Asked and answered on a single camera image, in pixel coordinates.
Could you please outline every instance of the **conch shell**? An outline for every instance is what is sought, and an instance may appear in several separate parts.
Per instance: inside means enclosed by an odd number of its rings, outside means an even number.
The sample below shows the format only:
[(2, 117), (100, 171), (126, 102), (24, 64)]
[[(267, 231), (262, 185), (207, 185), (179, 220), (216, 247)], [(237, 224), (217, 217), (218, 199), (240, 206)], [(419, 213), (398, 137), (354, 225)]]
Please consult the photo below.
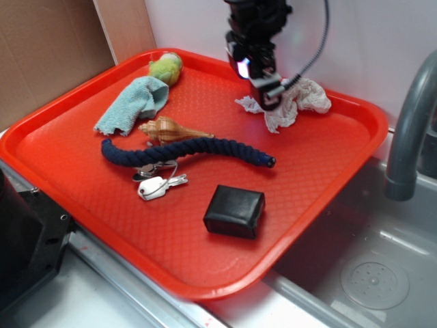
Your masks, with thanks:
[(159, 141), (162, 146), (191, 138), (214, 137), (214, 135), (209, 133), (184, 128), (171, 118), (165, 116), (160, 116), (156, 121), (142, 124), (139, 126), (139, 129), (148, 135), (152, 141)]

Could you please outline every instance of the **faucet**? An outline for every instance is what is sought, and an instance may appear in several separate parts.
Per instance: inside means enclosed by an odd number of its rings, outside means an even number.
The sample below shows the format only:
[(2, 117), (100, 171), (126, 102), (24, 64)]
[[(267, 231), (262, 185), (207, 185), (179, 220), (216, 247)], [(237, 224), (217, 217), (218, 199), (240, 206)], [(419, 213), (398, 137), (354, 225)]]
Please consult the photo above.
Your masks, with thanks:
[(384, 194), (412, 198), (417, 172), (437, 178), (437, 51), (423, 62), (397, 121), (384, 179)]

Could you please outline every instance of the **plastic tray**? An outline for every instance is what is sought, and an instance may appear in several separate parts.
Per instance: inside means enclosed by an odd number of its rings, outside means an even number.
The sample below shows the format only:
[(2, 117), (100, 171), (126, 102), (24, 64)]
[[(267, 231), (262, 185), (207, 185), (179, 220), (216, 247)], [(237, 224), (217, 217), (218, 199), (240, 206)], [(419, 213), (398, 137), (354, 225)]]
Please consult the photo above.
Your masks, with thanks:
[[(135, 170), (101, 155), (107, 137), (93, 127), (165, 51), (178, 53), (184, 69), (159, 115), (267, 152), (277, 158), (273, 169), (196, 154), (179, 160), (177, 174), (187, 174), (188, 183), (148, 202), (137, 195)], [(300, 112), (294, 125), (272, 134), (263, 115), (246, 113), (234, 102), (248, 94), (248, 82), (223, 61), (177, 49), (142, 53), (17, 122), (0, 140), (0, 157), (163, 288), (192, 300), (218, 299), (259, 280), (388, 129), (376, 106), (327, 91), (333, 103), (329, 113)], [(148, 137), (136, 127), (127, 137), (111, 136), (113, 143), (145, 149)], [(202, 219), (219, 184), (265, 193), (255, 240), (207, 232)]]

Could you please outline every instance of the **sink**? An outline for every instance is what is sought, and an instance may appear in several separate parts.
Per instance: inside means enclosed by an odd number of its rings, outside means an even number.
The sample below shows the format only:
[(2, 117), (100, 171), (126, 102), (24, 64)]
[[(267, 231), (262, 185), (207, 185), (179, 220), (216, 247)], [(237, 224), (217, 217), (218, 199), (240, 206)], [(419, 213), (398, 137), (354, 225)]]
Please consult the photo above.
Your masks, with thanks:
[(419, 175), (415, 196), (395, 202), (384, 171), (371, 158), (273, 269), (339, 323), (435, 327), (437, 184)]

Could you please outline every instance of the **car key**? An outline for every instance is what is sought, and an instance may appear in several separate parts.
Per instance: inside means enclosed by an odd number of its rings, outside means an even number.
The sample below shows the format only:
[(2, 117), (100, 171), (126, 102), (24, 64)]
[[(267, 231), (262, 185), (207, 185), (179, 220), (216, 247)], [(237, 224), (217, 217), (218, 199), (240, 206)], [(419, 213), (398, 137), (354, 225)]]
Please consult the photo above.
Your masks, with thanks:
[(153, 200), (155, 198), (165, 195), (165, 192), (169, 187), (178, 186), (182, 183), (186, 183), (186, 174), (175, 176), (170, 179), (163, 179), (160, 176), (155, 176), (144, 180), (139, 184), (138, 195), (144, 200)]

